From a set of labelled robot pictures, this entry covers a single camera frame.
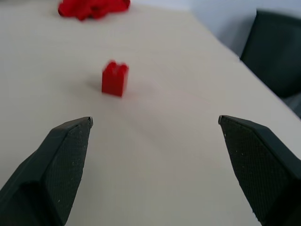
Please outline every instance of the red lego brick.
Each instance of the red lego brick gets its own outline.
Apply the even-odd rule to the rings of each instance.
[[[122,97],[127,88],[128,66],[110,61],[103,70],[102,92]]]

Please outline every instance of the white table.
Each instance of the white table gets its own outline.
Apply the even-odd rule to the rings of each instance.
[[[53,1],[2,2],[0,24],[0,186],[51,128],[94,118],[68,226],[259,226],[220,114],[301,157],[299,119],[189,12],[133,4],[81,23]],[[98,89],[111,58],[130,66],[122,99]]]

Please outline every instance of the table surface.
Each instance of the table surface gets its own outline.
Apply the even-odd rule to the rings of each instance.
[[[266,125],[301,157],[301,124],[189,12],[133,4],[100,21],[55,1],[0,3],[0,186],[51,128],[93,116],[68,226],[259,226],[232,170],[220,114]],[[109,59],[124,98],[102,95]]]

